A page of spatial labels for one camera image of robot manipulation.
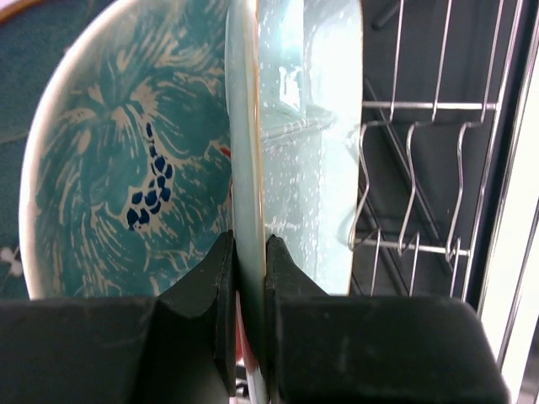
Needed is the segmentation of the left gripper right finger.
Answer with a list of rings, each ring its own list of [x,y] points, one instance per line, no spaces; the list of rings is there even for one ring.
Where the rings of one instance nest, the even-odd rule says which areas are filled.
[[[439,296],[329,295],[267,242],[266,328],[274,403],[507,403],[483,326]]]

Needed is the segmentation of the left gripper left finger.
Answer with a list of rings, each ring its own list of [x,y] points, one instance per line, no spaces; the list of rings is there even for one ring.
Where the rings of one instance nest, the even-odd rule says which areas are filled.
[[[4,403],[226,403],[236,390],[234,240],[158,297],[3,300]]]

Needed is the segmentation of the red and teal round plate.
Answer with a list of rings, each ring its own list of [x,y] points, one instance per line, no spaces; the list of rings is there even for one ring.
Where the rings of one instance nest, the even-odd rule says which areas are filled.
[[[235,392],[226,1],[116,1],[75,39],[29,130],[29,297],[156,299],[135,403]]]

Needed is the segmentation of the light teal divided rectangular plate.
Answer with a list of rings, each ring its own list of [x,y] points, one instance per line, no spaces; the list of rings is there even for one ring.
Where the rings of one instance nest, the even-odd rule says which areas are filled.
[[[323,291],[345,295],[353,263],[363,99],[357,1],[233,1],[225,81],[232,153],[237,313],[249,398],[268,401],[268,240]]]

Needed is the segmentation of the round dark teal plate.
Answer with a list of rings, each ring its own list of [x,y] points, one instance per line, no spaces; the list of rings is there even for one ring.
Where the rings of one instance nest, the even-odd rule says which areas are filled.
[[[127,291],[131,176],[144,120],[125,117],[137,40],[160,56],[202,31],[198,1],[39,1],[1,22],[1,303],[83,303]],[[133,79],[127,74],[134,72]]]

